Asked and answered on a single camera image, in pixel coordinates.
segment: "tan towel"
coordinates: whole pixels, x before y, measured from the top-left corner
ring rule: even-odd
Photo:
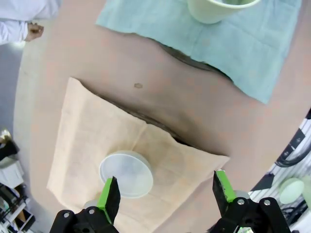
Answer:
[[[151,233],[228,157],[177,143],[69,79],[48,189],[75,212],[99,197],[104,186],[99,164],[110,153],[134,150],[151,164],[152,191],[140,199],[121,199],[115,226],[120,233]]]

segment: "metal rack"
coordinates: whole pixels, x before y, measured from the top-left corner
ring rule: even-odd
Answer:
[[[4,191],[3,189],[5,189],[7,193],[10,193],[10,196],[13,198],[10,199],[10,197],[7,196],[5,192],[3,192]],[[29,204],[30,199],[26,195],[24,195],[23,191],[19,193],[20,195],[18,196],[10,188],[6,187],[3,184],[0,184],[0,196],[4,200],[8,200],[7,202],[9,202],[9,207],[0,212],[1,233],[32,232],[29,230],[29,228],[34,223],[35,217],[33,214],[29,213],[26,210],[26,207]],[[22,221],[17,218],[17,216],[22,212],[25,216],[25,221]]]

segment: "black cable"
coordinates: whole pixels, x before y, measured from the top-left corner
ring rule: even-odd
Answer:
[[[308,145],[307,149],[302,152],[300,155],[297,157],[287,160],[287,156],[284,154],[281,154],[281,156],[277,159],[275,164],[280,167],[290,167],[298,164],[300,161],[302,161],[311,151],[311,143]]]
[[[300,202],[297,207],[288,207],[282,209],[282,213],[288,225],[292,225],[300,218],[300,216],[307,210],[308,206],[305,200]]]

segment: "teal cloth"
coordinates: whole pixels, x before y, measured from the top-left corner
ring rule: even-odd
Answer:
[[[107,0],[96,24],[152,38],[206,62],[247,95],[268,103],[289,52],[301,2],[261,0],[206,25],[190,15],[187,0]]]

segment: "screw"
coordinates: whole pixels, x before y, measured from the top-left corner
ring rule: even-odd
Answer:
[[[265,200],[263,203],[264,203],[265,205],[270,205],[270,201],[269,201],[269,200]]]
[[[244,205],[245,201],[243,199],[238,200],[239,205]]]

